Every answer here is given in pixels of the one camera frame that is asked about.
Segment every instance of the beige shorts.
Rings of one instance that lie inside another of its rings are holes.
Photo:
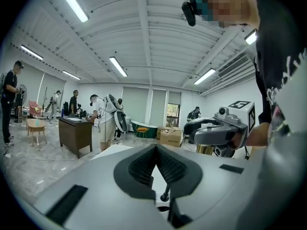
[[[99,127],[100,127],[100,142],[112,141],[116,129],[115,119],[111,118],[106,123],[99,124]]]

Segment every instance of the marble floor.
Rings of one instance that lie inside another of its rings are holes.
[[[34,133],[35,143],[32,147],[32,137],[27,135],[25,121],[21,124],[11,122],[10,132],[15,138],[14,147],[8,148],[10,158],[3,156],[0,168],[2,173],[16,194],[19,194],[28,203],[33,204],[39,194],[58,179],[68,174],[82,163],[90,160],[100,153],[98,128],[93,127],[93,151],[85,147],[80,150],[80,159],[70,152],[65,146],[59,145],[58,123],[47,123],[44,136]],[[135,147],[143,144],[144,139],[135,141],[133,133],[122,135],[119,144]],[[158,143],[156,139],[147,139],[147,144]],[[182,148],[195,151],[196,145],[191,145],[188,140],[182,144]],[[5,153],[2,132],[0,132],[0,153]]]

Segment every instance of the fluorescent light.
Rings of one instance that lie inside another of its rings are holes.
[[[82,23],[88,20],[87,15],[83,12],[83,10],[81,9],[81,7],[79,6],[76,0],[66,0],[66,2],[71,7],[71,9],[75,12],[75,14],[78,16],[78,18],[80,19]]]
[[[81,78],[78,78],[78,77],[76,77],[76,76],[70,74],[70,73],[67,72],[67,71],[63,71],[63,73],[65,73],[65,74],[67,74],[68,76],[71,76],[71,77],[73,77],[73,78],[75,78],[75,79],[77,79],[77,80],[81,80]]]
[[[26,46],[24,45],[21,45],[21,48],[25,51],[27,51],[28,53],[30,53],[31,55],[34,55],[36,58],[40,59],[40,60],[43,60],[43,58],[38,55],[37,53],[33,52],[31,49],[28,49]]]
[[[214,69],[210,69],[200,79],[198,79],[194,84],[196,84],[196,85],[200,84],[202,81],[204,81],[206,78],[208,78],[209,76],[211,76],[214,73],[215,73],[215,70]]]
[[[128,75],[125,73],[123,67],[121,67],[121,65],[119,64],[119,62],[116,60],[115,57],[110,57],[109,58],[111,60],[111,62],[113,63],[113,65],[117,68],[117,70],[119,70],[119,72],[124,76],[127,77]]]
[[[255,42],[257,39],[257,35],[256,35],[256,29],[254,29],[250,34],[248,34],[245,37],[245,41],[251,45],[253,42]]]

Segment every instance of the white ceiling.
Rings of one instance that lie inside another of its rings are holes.
[[[47,64],[80,77],[80,83],[148,83],[202,92],[222,79],[215,73],[199,85],[194,81],[236,56],[251,31],[222,29],[201,19],[190,27],[181,10],[185,0],[78,1],[89,15],[84,23],[65,0],[30,1],[12,28],[11,43],[28,46]]]

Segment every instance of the white sneaker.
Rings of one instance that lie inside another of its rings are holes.
[[[12,148],[14,146],[14,144],[9,142],[9,143],[4,143],[4,146],[6,148]]]

